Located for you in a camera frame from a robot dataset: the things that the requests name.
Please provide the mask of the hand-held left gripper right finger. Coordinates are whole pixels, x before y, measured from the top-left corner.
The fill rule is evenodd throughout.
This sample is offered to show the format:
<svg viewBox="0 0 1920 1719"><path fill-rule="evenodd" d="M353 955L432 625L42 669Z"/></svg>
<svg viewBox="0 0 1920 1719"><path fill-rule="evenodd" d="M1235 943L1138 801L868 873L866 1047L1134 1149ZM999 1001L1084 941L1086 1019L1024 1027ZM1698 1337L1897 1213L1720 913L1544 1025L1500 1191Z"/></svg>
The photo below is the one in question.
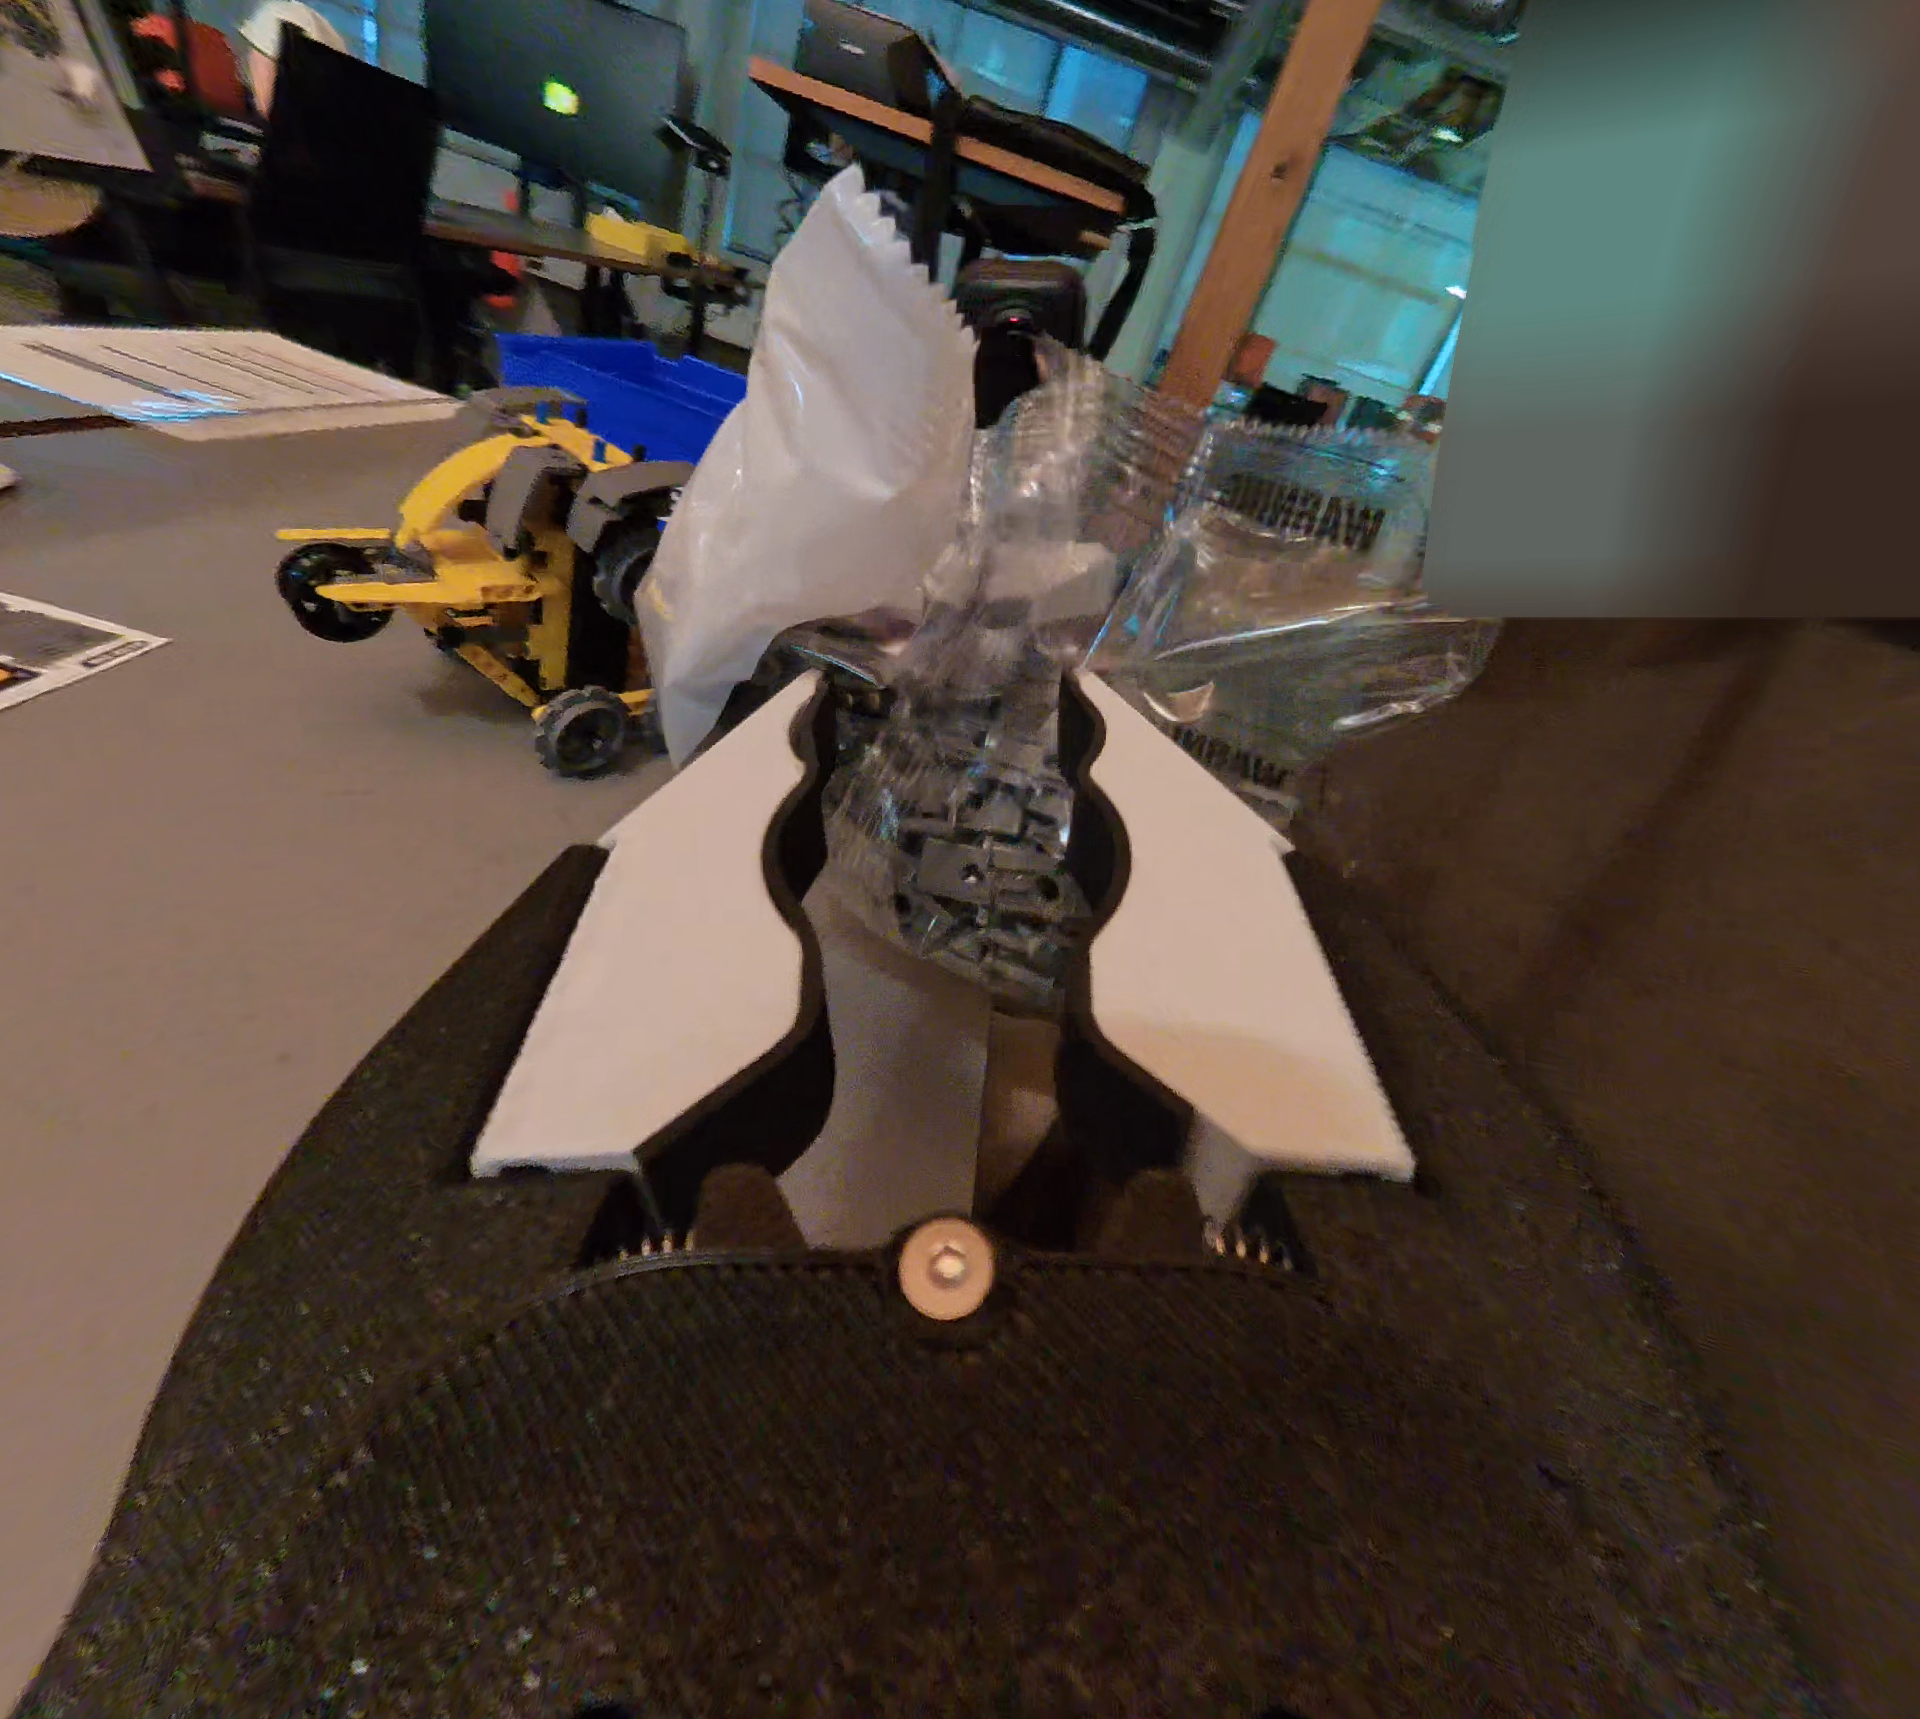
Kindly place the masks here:
<svg viewBox="0 0 1920 1719"><path fill-rule="evenodd" d="M1105 679L1057 705L1068 951L1057 1107L1095 1175L1187 1181L1251 1231L1292 1177L1408 1187L1415 1153L1290 869L1290 843Z"/></svg>

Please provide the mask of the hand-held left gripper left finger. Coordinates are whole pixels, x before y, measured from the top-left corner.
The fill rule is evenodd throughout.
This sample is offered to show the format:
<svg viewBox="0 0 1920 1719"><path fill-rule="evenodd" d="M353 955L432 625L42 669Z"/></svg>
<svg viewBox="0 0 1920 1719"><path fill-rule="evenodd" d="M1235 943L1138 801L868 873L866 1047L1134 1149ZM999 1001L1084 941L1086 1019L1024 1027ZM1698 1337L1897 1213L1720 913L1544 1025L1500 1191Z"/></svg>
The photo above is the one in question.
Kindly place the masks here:
<svg viewBox="0 0 1920 1719"><path fill-rule="evenodd" d="M611 825L471 1181L624 1177L690 1231L711 1173L780 1179L817 1141L834 1039L803 899L832 763L834 695L799 675Z"/></svg>

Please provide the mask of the white plastic bag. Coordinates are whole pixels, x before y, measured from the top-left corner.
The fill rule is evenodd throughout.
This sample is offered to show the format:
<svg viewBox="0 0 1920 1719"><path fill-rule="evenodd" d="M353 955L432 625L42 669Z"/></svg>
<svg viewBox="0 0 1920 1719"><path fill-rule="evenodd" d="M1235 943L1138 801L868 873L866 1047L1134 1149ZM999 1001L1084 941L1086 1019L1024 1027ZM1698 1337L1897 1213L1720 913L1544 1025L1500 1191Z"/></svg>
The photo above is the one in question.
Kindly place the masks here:
<svg viewBox="0 0 1920 1719"><path fill-rule="evenodd" d="M789 627L919 615L962 515L974 361L888 197L842 169L767 271L742 401L638 587L675 767Z"/></svg>

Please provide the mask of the clear bag of grey parts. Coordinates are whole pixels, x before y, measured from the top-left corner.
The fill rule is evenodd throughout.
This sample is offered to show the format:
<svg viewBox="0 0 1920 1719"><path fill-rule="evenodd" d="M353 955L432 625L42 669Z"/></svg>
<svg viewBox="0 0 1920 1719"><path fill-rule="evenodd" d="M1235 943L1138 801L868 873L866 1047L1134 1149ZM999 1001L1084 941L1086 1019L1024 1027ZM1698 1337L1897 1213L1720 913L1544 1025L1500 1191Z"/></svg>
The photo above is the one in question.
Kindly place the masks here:
<svg viewBox="0 0 1920 1719"><path fill-rule="evenodd" d="M1198 417L1095 361L974 441L960 529L828 793L834 883L876 935L1056 1011L1070 875L1057 707L1101 677L1284 829L1335 749L1458 697L1497 625L1422 591L1435 429Z"/></svg>

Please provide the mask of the yellow toy brick vehicle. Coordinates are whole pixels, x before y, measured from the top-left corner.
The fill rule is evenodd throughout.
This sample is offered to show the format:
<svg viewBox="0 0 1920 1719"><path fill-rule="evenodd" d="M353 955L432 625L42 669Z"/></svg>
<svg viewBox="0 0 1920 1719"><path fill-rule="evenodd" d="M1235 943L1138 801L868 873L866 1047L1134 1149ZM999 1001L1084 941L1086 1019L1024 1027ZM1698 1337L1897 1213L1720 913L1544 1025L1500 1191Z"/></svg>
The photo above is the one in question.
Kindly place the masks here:
<svg viewBox="0 0 1920 1719"><path fill-rule="evenodd" d="M493 387L395 523L276 531L274 583L311 637L407 619L524 707L560 777L615 771L655 709L638 593L694 465L587 427L562 387Z"/></svg>

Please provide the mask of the brown standing desk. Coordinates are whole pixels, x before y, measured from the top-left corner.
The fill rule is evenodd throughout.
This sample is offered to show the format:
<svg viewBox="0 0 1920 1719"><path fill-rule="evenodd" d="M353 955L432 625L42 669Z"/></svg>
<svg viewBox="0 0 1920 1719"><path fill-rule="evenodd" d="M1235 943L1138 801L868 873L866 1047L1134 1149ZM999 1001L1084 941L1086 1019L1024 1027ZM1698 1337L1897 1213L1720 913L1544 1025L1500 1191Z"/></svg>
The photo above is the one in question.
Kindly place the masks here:
<svg viewBox="0 0 1920 1719"><path fill-rule="evenodd" d="M747 81L784 115L791 169L825 181L858 165L946 233L1075 255L1155 221L1138 161L969 95L927 37L883 13L803 0L791 61L755 53Z"/></svg>

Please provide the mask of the blue plastic bin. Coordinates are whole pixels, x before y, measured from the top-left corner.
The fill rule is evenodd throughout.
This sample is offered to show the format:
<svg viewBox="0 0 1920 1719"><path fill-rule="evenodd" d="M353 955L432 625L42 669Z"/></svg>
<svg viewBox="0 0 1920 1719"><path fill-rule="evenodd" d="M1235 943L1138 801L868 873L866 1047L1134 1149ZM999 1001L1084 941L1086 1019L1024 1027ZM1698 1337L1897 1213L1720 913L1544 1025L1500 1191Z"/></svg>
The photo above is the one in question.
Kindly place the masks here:
<svg viewBox="0 0 1920 1719"><path fill-rule="evenodd" d="M695 357L666 357L646 339L495 335L504 387L570 393L587 431L650 461L694 465L746 393L747 379Z"/></svg>

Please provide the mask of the brown office desk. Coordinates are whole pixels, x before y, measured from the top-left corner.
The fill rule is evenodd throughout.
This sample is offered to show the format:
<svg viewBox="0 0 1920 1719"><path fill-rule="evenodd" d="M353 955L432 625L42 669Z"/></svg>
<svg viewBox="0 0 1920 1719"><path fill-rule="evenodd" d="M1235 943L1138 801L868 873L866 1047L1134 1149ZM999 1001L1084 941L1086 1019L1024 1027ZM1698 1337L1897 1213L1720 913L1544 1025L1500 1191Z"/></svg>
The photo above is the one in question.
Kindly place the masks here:
<svg viewBox="0 0 1920 1719"><path fill-rule="evenodd" d="M440 243L462 243L487 251L501 251L524 259L563 261L624 275L685 281L707 291L727 291L744 285L747 269L706 251L691 249L691 259L641 263L621 259L594 247L586 227L557 225L521 213L487 209L483 205L433 201L427 205L421 231Z"/></svg>

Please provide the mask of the black monitor with green light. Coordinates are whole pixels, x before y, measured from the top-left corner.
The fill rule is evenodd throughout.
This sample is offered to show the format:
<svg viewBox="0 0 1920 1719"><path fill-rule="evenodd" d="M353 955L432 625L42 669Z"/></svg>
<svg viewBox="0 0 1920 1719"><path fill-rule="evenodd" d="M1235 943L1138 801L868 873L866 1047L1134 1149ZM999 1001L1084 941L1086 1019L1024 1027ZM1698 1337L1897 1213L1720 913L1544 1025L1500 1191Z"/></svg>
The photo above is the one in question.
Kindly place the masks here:
<svg viewBox="0 0 1920 1719"><path fill-rule="evenodd" d="M677 207L681 157L659 127L681 109L681 25L600 0L421 0L421 41L449 131L644 217Z"/></svg>

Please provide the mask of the yellow and black sticker sheet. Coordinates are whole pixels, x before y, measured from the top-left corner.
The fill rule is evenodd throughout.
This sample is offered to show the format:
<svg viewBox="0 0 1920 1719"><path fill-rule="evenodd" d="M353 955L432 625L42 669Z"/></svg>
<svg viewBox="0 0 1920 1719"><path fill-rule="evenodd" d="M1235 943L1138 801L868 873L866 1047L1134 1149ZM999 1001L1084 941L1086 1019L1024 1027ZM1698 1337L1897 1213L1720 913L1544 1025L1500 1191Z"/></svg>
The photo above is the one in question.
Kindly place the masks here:
<svg viewBox="0 0 1920 1719"><path fill-rule="evenodd" d="M2 593L2 711L116 671L166 647L164 635Z"/></svg>

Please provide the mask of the white printed paper sheet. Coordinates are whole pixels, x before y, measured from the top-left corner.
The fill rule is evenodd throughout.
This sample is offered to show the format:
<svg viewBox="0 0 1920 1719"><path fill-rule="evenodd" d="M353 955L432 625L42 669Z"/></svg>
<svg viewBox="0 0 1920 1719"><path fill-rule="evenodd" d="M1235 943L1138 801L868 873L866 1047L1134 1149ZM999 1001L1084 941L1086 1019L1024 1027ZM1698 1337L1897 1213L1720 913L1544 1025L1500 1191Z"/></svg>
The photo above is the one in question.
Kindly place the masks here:
<svg viewBox="0 0 1920 1719"><path fill-rule="evenodd" d="M459 403L265 331L8 325L3 387L192 441L442 425Z"/></svg>

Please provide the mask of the white hard hat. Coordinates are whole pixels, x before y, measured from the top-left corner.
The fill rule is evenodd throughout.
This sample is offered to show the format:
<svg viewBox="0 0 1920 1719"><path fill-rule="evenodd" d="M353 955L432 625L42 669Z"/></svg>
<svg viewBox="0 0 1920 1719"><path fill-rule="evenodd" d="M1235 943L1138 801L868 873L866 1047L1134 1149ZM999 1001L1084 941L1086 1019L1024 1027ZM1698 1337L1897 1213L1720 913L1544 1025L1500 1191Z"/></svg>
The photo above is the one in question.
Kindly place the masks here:
<svg viewBox="0 0 1920 1719"><path fill-rule="evenodd" d="M311 5L291 0L260 1L239 23L237 39L246 57L252 107L265 117L274 103L276 69L288 31L329 51L350 51L345 37Z"/></svg>

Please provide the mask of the toy instruction booklet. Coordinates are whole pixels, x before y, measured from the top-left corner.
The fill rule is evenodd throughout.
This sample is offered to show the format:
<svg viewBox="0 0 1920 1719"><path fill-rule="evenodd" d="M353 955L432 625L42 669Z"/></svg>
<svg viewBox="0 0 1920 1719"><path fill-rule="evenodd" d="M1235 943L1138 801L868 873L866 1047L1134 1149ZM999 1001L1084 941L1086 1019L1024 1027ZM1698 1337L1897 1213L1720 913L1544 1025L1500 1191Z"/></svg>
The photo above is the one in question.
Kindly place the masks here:
<svg viewBox="0 0 1920 1719"><path fill-rule="evenodd" d="M2 147L110 177L154 175L148 105L102 0L2 0Z"/></svg>

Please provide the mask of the wooden post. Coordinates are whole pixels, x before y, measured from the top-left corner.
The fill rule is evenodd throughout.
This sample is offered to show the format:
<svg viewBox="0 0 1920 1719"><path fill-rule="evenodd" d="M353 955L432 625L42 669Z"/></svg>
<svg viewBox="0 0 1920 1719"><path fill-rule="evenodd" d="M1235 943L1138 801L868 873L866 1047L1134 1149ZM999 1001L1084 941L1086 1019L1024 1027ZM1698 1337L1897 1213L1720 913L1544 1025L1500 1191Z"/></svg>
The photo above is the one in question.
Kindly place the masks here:
<svg viewBox="0 0 1920 1719"><path fill-rule="evenodd" d="M1180 405L1207 407L1235 359L1382 1L1305 1L1163 365Z"/></svg>

